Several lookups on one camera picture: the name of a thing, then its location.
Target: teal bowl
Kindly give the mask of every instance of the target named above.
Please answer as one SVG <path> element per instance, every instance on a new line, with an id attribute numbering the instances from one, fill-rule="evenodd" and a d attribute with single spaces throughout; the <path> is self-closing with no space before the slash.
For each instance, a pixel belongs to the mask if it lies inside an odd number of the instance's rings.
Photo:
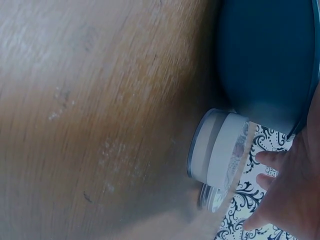
<path id="1" fill-rule="evenodd" d="M 288 136 L 306 126 L 319 82 L 317 0 L 224 0 L 216 44 L 237 113 Z"/>

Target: wooden surface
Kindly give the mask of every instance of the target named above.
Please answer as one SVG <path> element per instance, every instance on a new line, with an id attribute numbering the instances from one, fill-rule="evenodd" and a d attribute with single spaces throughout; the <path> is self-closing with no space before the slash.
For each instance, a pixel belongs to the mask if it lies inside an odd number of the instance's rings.
<path id="1" fill-rule="evenodd" d="M 217 5 L 0 0 L 0 239 L 202 226 L 186 158 L 205 111 L 228 107 L 210 70 Z"/>

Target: floral pattern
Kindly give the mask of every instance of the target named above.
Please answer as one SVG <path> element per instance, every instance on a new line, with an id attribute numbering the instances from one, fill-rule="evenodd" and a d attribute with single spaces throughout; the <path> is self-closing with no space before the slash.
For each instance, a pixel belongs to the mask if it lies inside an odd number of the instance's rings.
<path id="1" fill-rule="evenodd" d="M 243 175 L 214 240 L 297 240 L 271 224 L 253 231 L 244 231 L 242 227 L 266 193 L 256 183 L 257 174 L 277 176 L 277 171 L 256 162 L 256 154 L 261 151 L 287 151 L 291 145 L 285 135 L 257 126 Z"/>

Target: finger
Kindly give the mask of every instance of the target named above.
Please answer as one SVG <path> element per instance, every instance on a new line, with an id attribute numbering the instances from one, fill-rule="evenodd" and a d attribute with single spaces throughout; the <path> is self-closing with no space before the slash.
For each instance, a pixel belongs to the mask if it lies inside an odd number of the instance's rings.
<path id="1" fill-rule="evenodd" d="M 273 180 L 275 180 L 275 177 L 272 176 L 268 176 L 265 175 L 263 173 L 260 173 L 256 176 L 256 183 L 259 184 L 259 186 L 264 189 L 264 190 L 268 190 L 268 188 L 270 187 L 271 183 L 273 182 Z"/>
<path id="2" fill-rule="evenodd" d="M 261 208 L 258 207 L 254 213 L 244 221 L 243 229 L 246 231 L 251 231 L 254 229 L 262 228 L 263 226 L 267 225 L 268 222 L 262 217 Z"/>
<path id="3" fill-rule="evenodd" d="M 280 170 L 286 151 L 261 151 L 256 154 L 255 160 L 277 171 Z"/>

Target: white container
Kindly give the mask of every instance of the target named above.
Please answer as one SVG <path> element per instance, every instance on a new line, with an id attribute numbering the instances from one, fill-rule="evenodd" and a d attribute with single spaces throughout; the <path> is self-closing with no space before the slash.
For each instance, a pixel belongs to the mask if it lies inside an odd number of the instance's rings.
<path id="1" fill-rule="evenodd" d="M 189 177 L 211 187 L 206 189 L 209 192 L 205 192 L 208 209 L 212 212 L 228 193 L 244 154 L 248 130 L 248 118 L 211 109 L 195 131 L 187 173 Z"/>

